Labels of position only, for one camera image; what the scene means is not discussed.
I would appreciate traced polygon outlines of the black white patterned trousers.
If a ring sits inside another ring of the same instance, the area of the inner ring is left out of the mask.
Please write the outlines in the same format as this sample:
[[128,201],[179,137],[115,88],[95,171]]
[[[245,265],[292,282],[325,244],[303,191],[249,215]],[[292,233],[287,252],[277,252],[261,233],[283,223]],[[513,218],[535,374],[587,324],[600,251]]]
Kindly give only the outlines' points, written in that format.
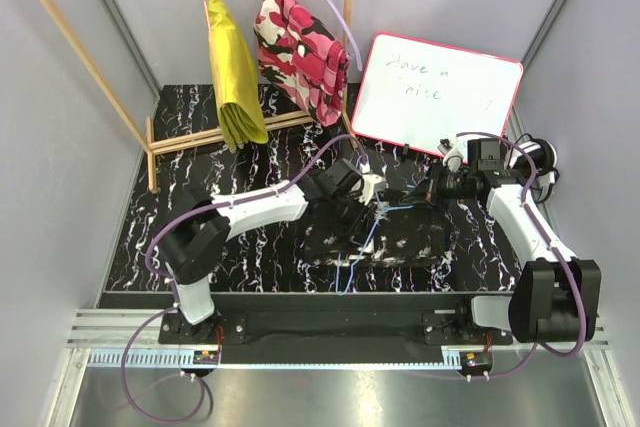
[[[424,203],[403,204],[406,192],[388,190],[379,194],[372,207],[368,234],[378,203],[390,206],[412,205],[413,209],[388,213],[374,234],[373,245],[366,249],[361,264],[365,267],[415,267],[435,263],[451,246],[451,227],[445,206]],[[309,264],[329,265],[354,261],[364,242],[345,242],[326,225],[324,207],[315,207],[304,216],[307,228],[303,258]]]

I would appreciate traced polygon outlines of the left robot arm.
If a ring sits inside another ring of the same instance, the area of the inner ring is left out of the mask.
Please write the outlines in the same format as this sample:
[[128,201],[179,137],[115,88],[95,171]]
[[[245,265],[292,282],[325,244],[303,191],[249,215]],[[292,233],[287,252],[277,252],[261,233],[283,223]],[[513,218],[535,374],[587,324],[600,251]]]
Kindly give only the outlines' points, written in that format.
[[385,188],[384,177],[369,165],[340,159],[325,170],[311,169],[251,192],[200,202],[189,196],[155,244],[182,316],[181,331],[196,343],[214,335],[216,307],[208,277],[231,240],[272,224],[303,221],[341,251],[363,246],[365,219]]

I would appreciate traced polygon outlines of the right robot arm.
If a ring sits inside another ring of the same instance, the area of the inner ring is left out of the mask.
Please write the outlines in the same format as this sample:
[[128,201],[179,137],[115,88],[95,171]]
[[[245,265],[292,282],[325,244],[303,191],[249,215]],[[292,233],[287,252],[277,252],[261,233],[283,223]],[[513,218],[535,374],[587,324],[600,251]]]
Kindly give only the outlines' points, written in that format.
[[454,318],[455,334],[472,344],[497,329],[547,350],[571,342],[567,353],[574,355],[595,333],[600,268],[568,248],[539,212],[530,193],[538,167],[526,151],[520,156],[528,166],[516,169],[503,149],[519,150],[518,144],[489,133],[467,136],[467,168],[434,163],[405,199],[429,207],[461,199],[480,202],[505,233],[522,271],[510,295],[473,297],[470,309]]

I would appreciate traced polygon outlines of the blue wire hanger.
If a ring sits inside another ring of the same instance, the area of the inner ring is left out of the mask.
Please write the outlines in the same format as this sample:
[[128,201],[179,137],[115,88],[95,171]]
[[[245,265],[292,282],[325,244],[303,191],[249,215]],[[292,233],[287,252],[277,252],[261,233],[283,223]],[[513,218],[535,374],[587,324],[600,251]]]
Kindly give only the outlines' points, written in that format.
[[378,210],[375,213],[374,216],[374,221],[373,224],[365,238],[365,242],[364,245],[360,248],[356,258],[354,261],[350,261],[348,266],[349,266],[349,276],[347,279],[347,282],[345,284],[345,287],[340,290],[340,269],[341,269],[341,265],[342,265],[342,257],[338,256],[338,264],[336,265],[336,279],[335,279],[335,293],[338,294],[339,296],[344,296],[346,294],[348,294],[351,291],[351,286],[353,284],[354,281],[354,277],[355,277],[355,270],[356,267],[358,266],[358,264],[361,262],[361,260],[364,258],[364,254],[366,253],[366,249],[373,245],[374,242],[374,234],[377,230],[377,228],[379,227],[381,221],[383,220],[383,218],[391,212],[397,212],[397,211],[406,211],[406,210],[410,210],[413,209],[412,205],[403,205],[403,206],[390,206],[390,205],[382,205],[381,203],[378,203]]

